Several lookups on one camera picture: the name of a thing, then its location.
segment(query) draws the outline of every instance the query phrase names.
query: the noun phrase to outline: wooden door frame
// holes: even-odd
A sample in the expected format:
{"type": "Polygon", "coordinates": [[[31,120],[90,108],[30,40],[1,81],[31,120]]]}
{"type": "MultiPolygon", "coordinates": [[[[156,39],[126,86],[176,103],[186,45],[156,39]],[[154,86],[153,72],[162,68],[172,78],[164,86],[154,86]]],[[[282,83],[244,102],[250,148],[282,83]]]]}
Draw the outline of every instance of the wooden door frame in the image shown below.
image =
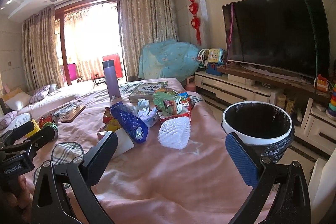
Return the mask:
{"type": "Polygon", "coordinates": [[[120,8],[119,8],[119,0],[81,0],[64,7],[58,8],[55,10],[55,20],[59,19],[59,32],[60,32],[60,43],[61,43],[61,51],[62,51],[62,61],[63,61],[63,70],[64,75],[67,80],[67,84],[71,85],[70,72],[68,67],[68,59],[67,52],[65,49],[65,36],[64,36],[64,25],[65,25],[65,16],[71,14],[78,10],[83,10],[85,8],[89,8],[93,5],[99,5],[103,3],[117,2],[118,9],[118,21],[119,21],[119,32],[120,32],[120,8]]]}

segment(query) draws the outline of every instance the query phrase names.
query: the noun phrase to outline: black tv screen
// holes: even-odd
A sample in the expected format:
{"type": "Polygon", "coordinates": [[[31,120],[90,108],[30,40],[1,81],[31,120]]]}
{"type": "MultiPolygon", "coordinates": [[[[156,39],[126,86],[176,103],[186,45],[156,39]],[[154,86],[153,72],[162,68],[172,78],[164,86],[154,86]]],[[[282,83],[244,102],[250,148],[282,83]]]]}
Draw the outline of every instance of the black tv screen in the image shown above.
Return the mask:
{"type": "MultiPolygon", "coordinates": [[[[329,74],[329,31],[322,0],[243,0],[234,5],[228,59],[315,77],[329,74]]],[[[223,6],[226,37],[231,4],[223,6]]]]}

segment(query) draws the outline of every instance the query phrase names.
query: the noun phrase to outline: pink bedsheet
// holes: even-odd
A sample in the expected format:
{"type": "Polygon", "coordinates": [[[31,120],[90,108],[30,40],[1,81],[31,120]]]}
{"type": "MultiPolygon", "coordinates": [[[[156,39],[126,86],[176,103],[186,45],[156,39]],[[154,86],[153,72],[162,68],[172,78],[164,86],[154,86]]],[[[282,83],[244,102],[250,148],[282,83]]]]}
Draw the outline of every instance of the pink bedsheet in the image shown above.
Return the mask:
{"type": "MultiPolygon", "coordinates": [[[[167,80],[176,91],[184,91],[176,79],[160,80],[167,80]]],[[[87,107],[74,122],[58,126],[57,141],[38,151],[36,167],[50,159],[56,143],[77,142],[85,151],[97,144],[96,133],[109,106],[107,90],[91,92],[75,101],[87,107]]],[[[128,95],[123,96],[123,102],[130,103],[128,95]]],[[[145,143],[110,161],[92,190],[116,224],[225,224],[241,207],[252,188],[245,185],[225,149],[226,134],[221,124],[204,101],[195,104],[191,118],[186,148],[161,146],[157,122],[145,143]]],[[[33,172],[26,176],[33,193],[33,172]]],[[[79,220],[86,223],[73,192],[67,192],[79,220]]],[[[273,198],[272,193],[257,223],[267,215],[273,198]]]]}

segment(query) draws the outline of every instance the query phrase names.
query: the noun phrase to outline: red box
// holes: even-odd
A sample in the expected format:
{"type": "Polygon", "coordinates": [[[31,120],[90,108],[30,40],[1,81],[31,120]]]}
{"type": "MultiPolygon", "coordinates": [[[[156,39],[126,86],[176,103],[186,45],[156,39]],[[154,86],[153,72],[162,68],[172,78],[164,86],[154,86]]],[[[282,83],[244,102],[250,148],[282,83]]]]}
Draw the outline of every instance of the red box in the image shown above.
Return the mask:
{"type": "Polygon", "coordinates": [[[182,107],[182,111],[177,115],[173,115],[173,114],[170,114],[170,113],[164,112],[164,111],[158,112],[158,115],[159,115],[159,118],[160,118],[161,122],[164,122],[164,121],[167,121],[167,120],[170,120],[170,119],[173,119],[173,118],[177,118],[177,117],[188,117],[189,120],[191,121],[190,111],[187,110],[185,107],[182,107]]]}

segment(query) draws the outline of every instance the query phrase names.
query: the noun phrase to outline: bed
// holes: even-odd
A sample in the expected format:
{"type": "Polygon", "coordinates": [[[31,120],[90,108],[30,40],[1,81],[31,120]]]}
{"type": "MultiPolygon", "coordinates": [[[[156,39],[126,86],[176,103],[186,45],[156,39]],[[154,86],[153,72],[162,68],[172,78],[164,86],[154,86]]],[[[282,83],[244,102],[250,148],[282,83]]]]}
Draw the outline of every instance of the bed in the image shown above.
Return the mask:
{"type": "Polygon", "coordinates": [[[95,87],[94,82],[85,81],[75,85],[65,86],[55,90],[47,95],[43,100],[27,105],[21,109],[17,115],[29,113],[32,119],[39,120],[42,116],[46,115],[52,109],[58,108],[71,100],[77,99],[93,90],[95,87]]]}
{"type": "MultiPolygon", "coordinates": [[[[174,78],[160,81],[168,81],[170,88],[184,91],[174,78]]],[[[130,104],[128,95],[136,84],[121,86],[124,104],[130,104]]],[[[186,148],[161,146],[157,122],[150,128],[146,142],[111,160],[99,183],[92,187],[116,224],[224,224],[250,193],[252,188],[245,185],[225,149],[226,134],[220,123],[199,94],[189,95],[193,109],[186,148]]],[[[59,124],[58,139],[45,145],[34,158],[37,170],[60,147],[64,150],[58,157],[70,161],[97,144],[97,131],[104,125],[102,116],[110,105],[107,90],[96,90],[73,102],[86,108],[72,123],[59,124]]],[[[37,173],[26,174],[31,193],[37,173]]],[[[86,223],[71,188],[67,192],[78,219],[86,223]]],[[[266,217],[274,196],[271,193],[268,197],[257,223],[266,217]]]]}

